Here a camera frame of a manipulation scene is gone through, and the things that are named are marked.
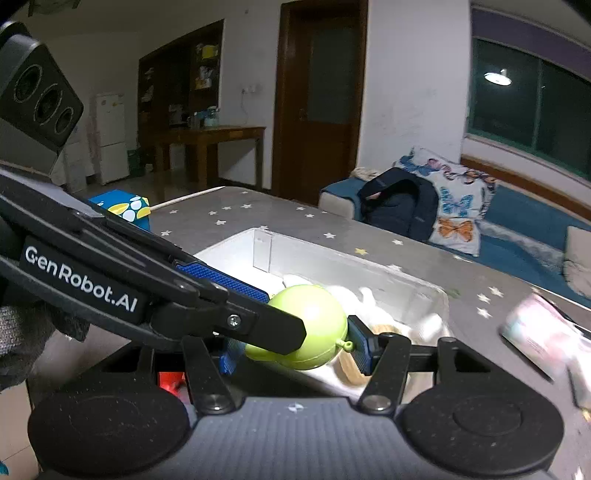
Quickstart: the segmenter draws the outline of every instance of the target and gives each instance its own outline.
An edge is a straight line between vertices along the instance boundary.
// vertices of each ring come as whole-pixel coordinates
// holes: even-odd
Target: green ball
[[[246,346],[247,357],[274,361],[294,370],[310,370],[326,364],[340,348],[352,349],[347,337],[347,316],[340,303],[318,285],[295,285],[275,295],[269,305],[303,320],[306,339],[300,348],[279,355],[254,345]]]

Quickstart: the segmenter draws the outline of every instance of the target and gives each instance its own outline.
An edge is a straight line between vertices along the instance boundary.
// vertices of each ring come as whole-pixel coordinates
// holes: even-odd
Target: white storage box
[[[440,287],[330,248],[252,228],[206,248],[195,257],[270,295],[284,288],[282,278],[287,274],[299,275],[324,287],[340,285],[357,294],[360,287],[368,287],[377,306],[410,328],[417,327],[428,316],[439,315],[443,327],[431,345],[435,346],[439,337],[450,335],[447,295]],[[270,362],[268,365],[314,388],[356,401],[364,387],[343,383],[335,373],[335,361],[307,371],[290,370]],[[432,386],[432,374],[417,373],[410,377],[403,402]]]

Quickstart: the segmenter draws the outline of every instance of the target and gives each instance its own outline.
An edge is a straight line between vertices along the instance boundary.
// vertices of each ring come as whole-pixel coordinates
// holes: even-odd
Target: butterfly pillow
[[[439,194],[438,217],[478,218],[483,198],[480,189],[466,188],[461,184],[435,185]]]
[[[413,147],[408,155],[401,157],[392,166],[431,180],[431,174],[446,168],[448,164],[448,160],[426,148]]]
[[[429,241],[475,257],[480,253],[480,231],[471,218],[438,217]]]

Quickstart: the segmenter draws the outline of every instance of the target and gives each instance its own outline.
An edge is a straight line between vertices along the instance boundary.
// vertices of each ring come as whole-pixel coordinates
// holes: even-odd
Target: white refrigerator
[[[99,182],[128,177],[124,96],[103,93],[91,98],[89,120],[90,154]]]

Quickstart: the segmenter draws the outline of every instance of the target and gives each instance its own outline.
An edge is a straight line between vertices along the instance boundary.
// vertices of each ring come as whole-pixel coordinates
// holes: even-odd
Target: blue gripper pad
[[[347,324],[347,340],[353,342],[355,346],[351,356],[363,375],[371,375],[373,355],[370,338],[374,337],[374,334],[354,315],[348,317]]]
[[[215,268],[212,268],[202,262],[194,262],[189,263],[187,265],[176,265],[177,269],[185,272],[188,275],[191,275],[195,278],[206,278],[211,280],[212,282],[221,285],[222,287],[226,287],[229,290],[233,290],[237,293],[241,293],[242,295],[246,295],[254,300],[258,300],[263,303],[269,302],[269,295],[267,292],[260,290],[248,283],[244,283],[243,281],[237,280],[230,275],[226,275]]]
[[[196,278],[206,278],[212,282],[226,287],[229,290],[241,293],[262,303],[269,302],[267,292],[260,290],[248,283],[244,283],[230,275],[226,275],[215,268],[212,268],[202,262],[194,262],[188,265],[177,265],[176,268],[188,275]],[[236,369],[238,361],[244,355],[246,344],[233,338],[226,338],[222,355],[220,356],[220,372],[225,375],[232,375]]]
[[[232,375],[238,361],[244,355],[246,344],[234,338],[226,338],[223,353],[220,356],[220,372],[224,375]]]

